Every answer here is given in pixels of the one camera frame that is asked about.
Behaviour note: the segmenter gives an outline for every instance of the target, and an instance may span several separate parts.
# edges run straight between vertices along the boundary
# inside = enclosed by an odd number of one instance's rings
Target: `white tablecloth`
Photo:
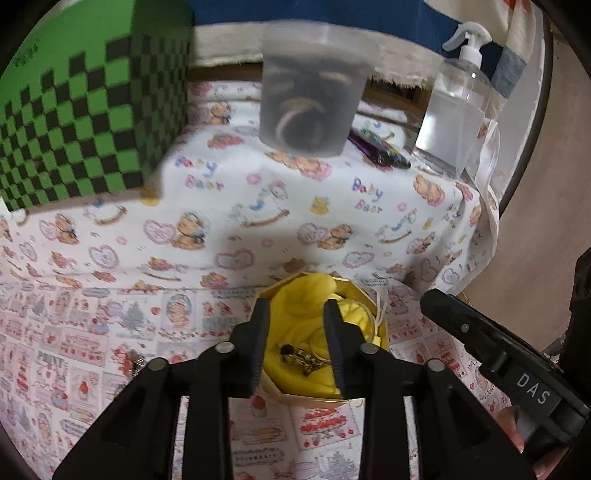
[[[147,188],[0,218],[0,421],[43,479],[134,358],[194,358],[247,317],[254,291],[237,287],[297,271],[388,283],[391,350],[439,356],[490,408],[505,401],[418,301],[394,289],[404,280],[419,292],[455,291],[473,278],[496,245],[494,197],[417,164],[378,170],[350,143],[323,159],[273,151],[256,136],[258,95],[250,83],[191,85],[191,125]],[[405,112],[360,109],[392,123],[358,115],[355,126],[408,156]],[[355,478],[361,405],[341,407],[346,428],[318,440],[300,435],[303,410],[267,403],[267,416],[253,419],[249,405],[233,403],[236,422],[248,424],[233,447],[276,448],[282,460],[237,466],[238,477]],[[251,425],[272,439],[261,446]]]

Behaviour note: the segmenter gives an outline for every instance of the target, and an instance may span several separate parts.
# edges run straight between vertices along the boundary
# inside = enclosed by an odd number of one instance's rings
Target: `gold box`
[[[267,287],[259,292],[257,298],[271,300],[275,294],[279,291],[281,287],[287,285],[289,282],[294,280],[295,278],[302,277],[304,275],[309,275],[309,273],[298,273],[296,275],[292,275],[291,277],[286,278],[285,280],[281,280],[270,287]],[[340,295],[343,298],[353,299],[361,304],[365,305],[371,314],[377,318],[378,316],[378,308],[374,301],[368,297],[368,295],[361,290],[352,280],[348,280],[347,278],[339,278],[334,277],[334,280],[337,284],[337,291],[335,292],[337,295]],[[388,349],[388,335],[386,333],[386,325],[382,323],[378,327],[378,335],[381,338],[381,347],[384,349]],[[276,401],[278,403],[282,403],[285,405],[296,405],[300,407],[306,408],[336,408],[341,406],[344,403],[347,403],[347,400],[340,400],[335,398],[314,398],[314,397],[303,397],[301,395],[292,395],[283,393],[277,385],[273,382],[273,380],[267,375],[264,371],[261,372],[261,383],[260,387],[262,388],[263,392],[269,397],[270,400]]]

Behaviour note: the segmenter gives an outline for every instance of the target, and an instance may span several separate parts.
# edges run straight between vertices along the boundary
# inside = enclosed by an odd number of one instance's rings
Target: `green checkered box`
[[[186,124],[192,11],[85,0],[34,29],[0,78],[9,210],[143,185]]]

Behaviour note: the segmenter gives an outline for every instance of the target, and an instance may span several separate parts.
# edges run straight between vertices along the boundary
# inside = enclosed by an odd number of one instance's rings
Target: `finger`
[[[552,450],[548,455],[542,458],[542,460],[536,463],[534,465],[535,477],[538,480],[546,480],[552,473],[552,470],[554,470],[560,463],[568,449],[568,447],[562,447]]]
[[[517,407],[503,408],[495,415],[495,420],[499,424],[499,427],[501,427],[501,430],[503,430],[503,432],[509,437],[509,440],[513,442],[513,445],[515,445],[520,452],[523,452],[525,441],[517,431],[517,423],[515,421],[516,413]]]

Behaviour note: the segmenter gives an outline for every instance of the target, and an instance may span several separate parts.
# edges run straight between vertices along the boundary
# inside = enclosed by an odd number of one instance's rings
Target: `clear plastic cup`
[[[261,141],[294,155],[340,154],[378,46],[351,28],[276,21],[261,50]]]

